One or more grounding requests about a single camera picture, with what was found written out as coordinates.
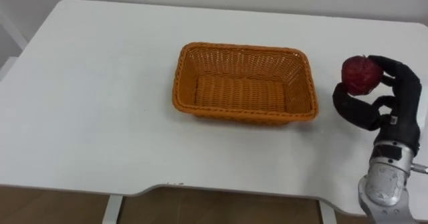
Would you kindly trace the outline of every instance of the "brown floor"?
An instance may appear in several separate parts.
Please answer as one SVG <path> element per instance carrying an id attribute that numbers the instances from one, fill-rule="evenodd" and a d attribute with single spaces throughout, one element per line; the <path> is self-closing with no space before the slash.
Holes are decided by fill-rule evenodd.
<path id="1" fill-rule="evenodd" d="M 108 196 L 0 188 L 0 224 L 101 224 Z M 338 224 L 368 223 L 336 214 Z M 322 224 L 316 201 L 190 189 L 160 188 L 125 198 L 119 224 Z"/>

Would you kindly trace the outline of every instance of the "wicker basket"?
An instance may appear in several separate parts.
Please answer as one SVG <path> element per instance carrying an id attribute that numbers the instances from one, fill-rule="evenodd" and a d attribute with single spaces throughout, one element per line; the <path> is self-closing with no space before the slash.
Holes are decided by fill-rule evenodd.
<path id="1" fill-rule="evenodd" d="M 304 53 L 218 43 L 181 50 L 173 104 L 196 116 L 256 124 L 307 121 L 318 113 Z"/>

